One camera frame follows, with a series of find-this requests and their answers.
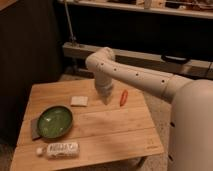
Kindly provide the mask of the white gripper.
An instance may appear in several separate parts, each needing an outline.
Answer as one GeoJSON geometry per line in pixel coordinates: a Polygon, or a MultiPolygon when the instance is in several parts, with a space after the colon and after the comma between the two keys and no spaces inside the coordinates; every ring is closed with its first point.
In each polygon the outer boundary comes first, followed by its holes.
{"type": "Polygon", "coordinates": [[[96,74],[95,88],[102,102],[108,105],[114,88],[112,79],[102,74],[96,74]]]}

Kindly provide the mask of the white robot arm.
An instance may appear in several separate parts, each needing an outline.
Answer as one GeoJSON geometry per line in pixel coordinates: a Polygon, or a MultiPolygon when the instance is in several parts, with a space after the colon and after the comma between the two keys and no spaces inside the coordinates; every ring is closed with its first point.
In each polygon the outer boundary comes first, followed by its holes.
{"type": "Polygon", "coordinates": [[[213,81],[121,64],[104,47],[86,58],[104,98],[114,79],[171,104],[168,171],[213,171],[213,81]]]}

